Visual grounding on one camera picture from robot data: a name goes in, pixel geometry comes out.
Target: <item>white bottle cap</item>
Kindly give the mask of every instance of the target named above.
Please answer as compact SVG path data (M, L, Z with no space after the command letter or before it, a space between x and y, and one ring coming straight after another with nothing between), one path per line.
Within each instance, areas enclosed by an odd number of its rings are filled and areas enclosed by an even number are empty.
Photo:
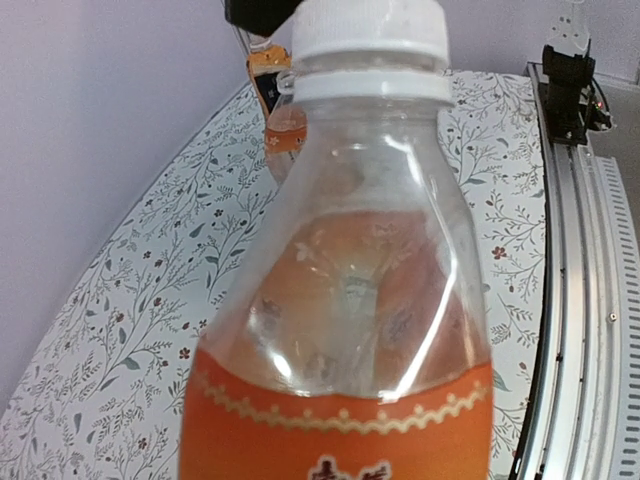
M293 24L295 62L337 52L399 52L449 66L444 10L436 0L305 0Z

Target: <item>cable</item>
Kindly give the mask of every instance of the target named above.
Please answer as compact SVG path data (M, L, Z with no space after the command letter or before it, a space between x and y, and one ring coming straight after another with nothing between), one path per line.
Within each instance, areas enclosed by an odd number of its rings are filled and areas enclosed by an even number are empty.
M598 92L600 93L600 98L602 99L602 103L604 103L604 108L607 110L607 113L611 114L611 109L609 108L609 102L607 101L607 96L604 94L604 91L602 90L602 87L596 80L596 77L593 77L592 83L598 89Z

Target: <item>orange label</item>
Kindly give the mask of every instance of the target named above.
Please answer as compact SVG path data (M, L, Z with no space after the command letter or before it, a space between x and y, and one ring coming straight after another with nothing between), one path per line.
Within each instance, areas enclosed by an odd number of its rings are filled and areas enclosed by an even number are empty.
M250 385L198 350L181 480L486 480L490 364L392 404Z
M267 129L265 132L265 145L270 154L298 151L306 139L306 127L285 131Z

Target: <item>table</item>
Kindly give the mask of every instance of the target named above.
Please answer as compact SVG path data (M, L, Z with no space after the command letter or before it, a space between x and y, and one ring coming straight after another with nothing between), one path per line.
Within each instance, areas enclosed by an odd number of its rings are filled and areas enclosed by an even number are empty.
M491 480L511 469L542 315L545 190L529 79L449 73L440 142L476 221L494 353ZM199 332L276 195L243 88L100 250L0 421L0 478L176 478Z

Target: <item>plastic bottle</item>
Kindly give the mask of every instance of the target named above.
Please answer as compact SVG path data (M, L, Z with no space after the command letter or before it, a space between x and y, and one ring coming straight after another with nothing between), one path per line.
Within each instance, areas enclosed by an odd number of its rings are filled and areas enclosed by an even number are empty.
M266 163L279 185L287 178L307 138L307 116L293 103L294 80L292 70L278 74L280 98L267 119L265 130Z
M493 370L434 0L307 0L308 138L191 372L182 480L486 480Z

